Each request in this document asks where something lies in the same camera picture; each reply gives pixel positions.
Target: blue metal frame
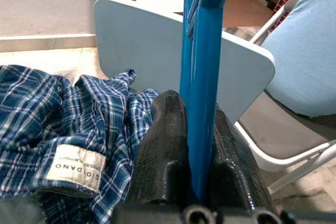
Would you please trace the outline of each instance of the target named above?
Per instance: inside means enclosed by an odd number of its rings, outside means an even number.
[[[180,94],[187,107],[192,191],[203,202],[211,163],[225,0],[184,0]]]

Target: blue plaid shirt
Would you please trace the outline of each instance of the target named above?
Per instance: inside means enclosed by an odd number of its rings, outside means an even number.
[[[139,143],[158,93],[133,92],[132,69],[109,80],[69,80],[21,66],[0,67],[0,197],[35,195],[50,223],[107,223],[125,199]],[[57,146],[106,157],[99,190],[47,179]]]

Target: light blue cushion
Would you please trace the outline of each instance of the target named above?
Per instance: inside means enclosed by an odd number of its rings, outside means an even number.
[[[274,99],[303,115],[336,114],[336,0],[299,0],[263,47],[276,60]]]

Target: baseboard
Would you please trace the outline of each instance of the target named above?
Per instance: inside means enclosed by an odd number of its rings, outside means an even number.
[[[95,34],[0,37],[0,52],[96,47]]]

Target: giordano label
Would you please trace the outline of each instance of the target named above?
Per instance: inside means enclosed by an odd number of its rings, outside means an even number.
[[[64,180],[98,191],[105,156],[78,146],[57,146],[47,179]]]

